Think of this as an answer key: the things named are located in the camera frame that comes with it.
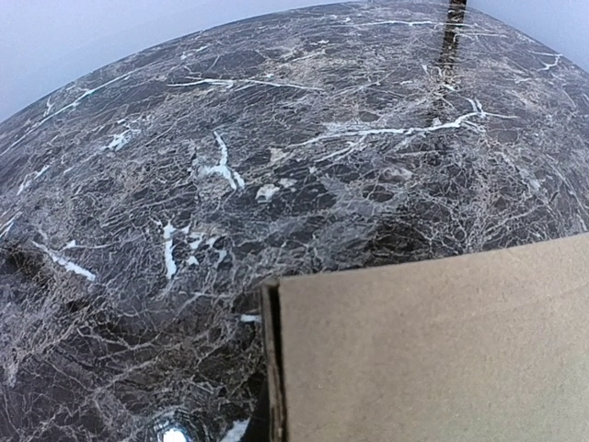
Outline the brown cardboard box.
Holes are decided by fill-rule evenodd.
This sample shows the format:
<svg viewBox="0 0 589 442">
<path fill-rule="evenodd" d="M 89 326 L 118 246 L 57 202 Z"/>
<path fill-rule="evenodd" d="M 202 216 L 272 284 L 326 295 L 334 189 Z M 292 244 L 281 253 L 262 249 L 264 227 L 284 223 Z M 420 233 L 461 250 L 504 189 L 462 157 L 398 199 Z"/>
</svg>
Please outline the brown cardboard box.
<svg viewBox="0 0 589 442">
<path fill-rule="evenodd" d="M 272 441 L 584 441 L 588 237 L 261 292 Z"/>
</svg>

